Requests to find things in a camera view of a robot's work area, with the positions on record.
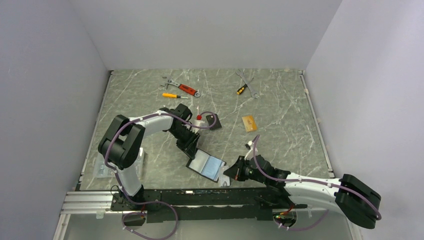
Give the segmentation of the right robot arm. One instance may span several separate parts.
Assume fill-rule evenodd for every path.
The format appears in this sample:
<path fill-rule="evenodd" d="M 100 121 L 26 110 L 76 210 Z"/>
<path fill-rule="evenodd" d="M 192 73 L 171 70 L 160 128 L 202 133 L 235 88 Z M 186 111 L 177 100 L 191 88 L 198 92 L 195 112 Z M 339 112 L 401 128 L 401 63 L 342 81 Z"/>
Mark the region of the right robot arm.
<path fill-rule="evenodd" d="M 252 180 L 264 184 L 282 208 L 323 208 L 365 229 L 374 229 L 382 218 L 380 194 L 351 174 L 331 179 L 306 177 L 273 167 L 261 155 L 251 159 L 240 156 L 223 174 L 238 182 Z"/>

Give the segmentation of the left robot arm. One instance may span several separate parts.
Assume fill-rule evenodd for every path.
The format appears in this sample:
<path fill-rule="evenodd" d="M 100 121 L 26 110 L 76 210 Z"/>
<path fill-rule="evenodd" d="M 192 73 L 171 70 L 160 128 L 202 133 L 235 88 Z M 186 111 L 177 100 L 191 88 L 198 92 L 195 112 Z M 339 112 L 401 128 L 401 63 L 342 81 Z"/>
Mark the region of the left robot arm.
<path fill-rule="evenodd" d="M 139 157 L 144 137 L 159 132 L 169 132 L 176 139 L 176 146 L 194 159 L 199 140 L 198 130 L 202 122 L 190 121 L 190 109 L 179 104 L 176 108 L 163 107 L 158 111 L 136 118 L 117 115 L 98 145 L 105 166 L 111 169 L 124 195 L 124 204 L 131 210 L 144 203 L 144 187 L 139 180 L 135 163 Z"/>

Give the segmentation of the silver VIP credit card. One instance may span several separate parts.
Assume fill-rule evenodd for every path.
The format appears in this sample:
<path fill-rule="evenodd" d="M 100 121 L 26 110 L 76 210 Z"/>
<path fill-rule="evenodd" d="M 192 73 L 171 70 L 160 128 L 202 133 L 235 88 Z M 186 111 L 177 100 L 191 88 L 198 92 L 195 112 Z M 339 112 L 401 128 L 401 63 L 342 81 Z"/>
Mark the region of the silver VIP credit card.
<path fill-rule="evenodd" d="M 221 175 L 218 177 L 218 185 L 220 187 L 229 187 L 231 185 L 230 178 L 226 175 Z"/>

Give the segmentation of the black leather card holder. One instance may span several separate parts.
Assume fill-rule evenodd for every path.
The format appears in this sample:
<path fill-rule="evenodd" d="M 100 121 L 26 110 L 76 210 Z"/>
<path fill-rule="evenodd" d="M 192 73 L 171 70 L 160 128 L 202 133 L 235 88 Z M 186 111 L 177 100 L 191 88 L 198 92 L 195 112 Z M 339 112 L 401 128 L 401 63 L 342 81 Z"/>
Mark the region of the black leather card holder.
<path fill-rule="evenodd" d="M 198 149 L 195 157 L 187 162 L 186 167 L 200 176 L 217 183 L 220 169 L 226 164 L 222 159 Z"/>

